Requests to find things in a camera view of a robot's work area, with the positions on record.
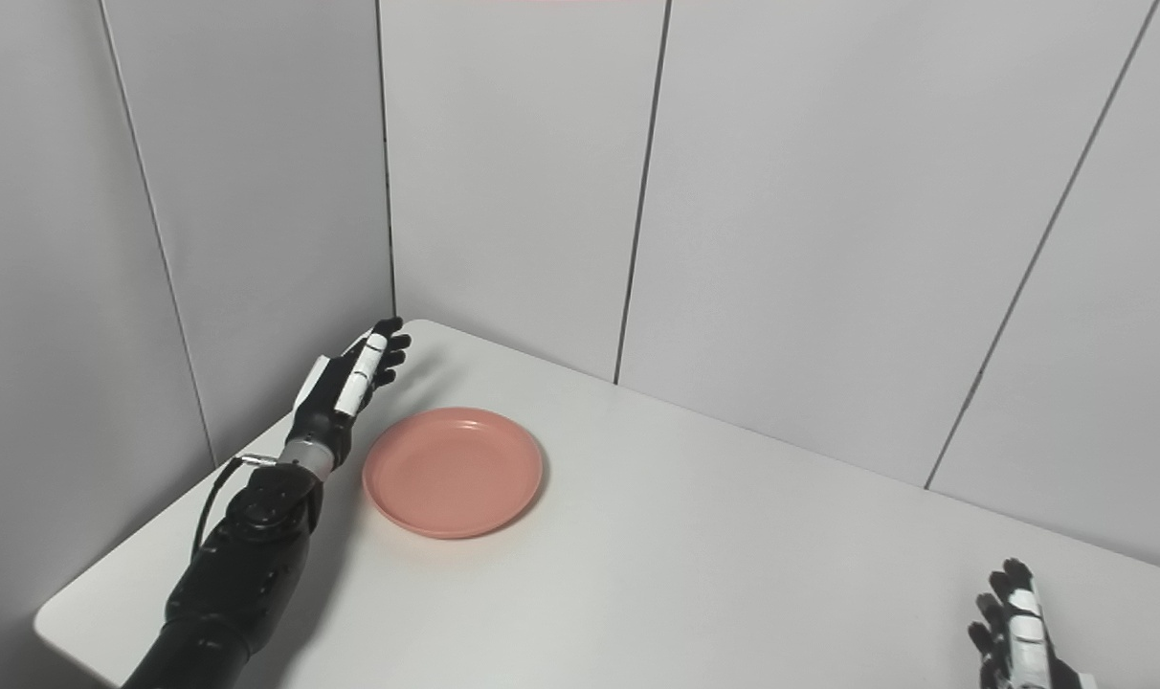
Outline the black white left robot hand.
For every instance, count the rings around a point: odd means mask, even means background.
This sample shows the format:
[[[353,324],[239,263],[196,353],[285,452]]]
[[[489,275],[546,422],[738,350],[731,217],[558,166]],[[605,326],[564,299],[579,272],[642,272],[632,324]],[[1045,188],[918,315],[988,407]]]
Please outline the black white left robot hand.
[[[296,402],[287,442],[304,441],[326,450],[338,467],[351,454],[351,431],[376,389],[396,380],[413,338],[401,318],[379,320],[339,357],[322,358]]]

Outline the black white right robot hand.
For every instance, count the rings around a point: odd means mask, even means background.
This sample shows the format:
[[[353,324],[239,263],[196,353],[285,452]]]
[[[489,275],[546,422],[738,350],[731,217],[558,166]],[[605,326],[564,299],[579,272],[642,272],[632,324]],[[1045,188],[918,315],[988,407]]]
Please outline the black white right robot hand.
[[[992,592],[979,593],[983,619],[969,624],[981,688],[1097,688],[1056,654],[1032,571],[1017,558],[991,572]]]

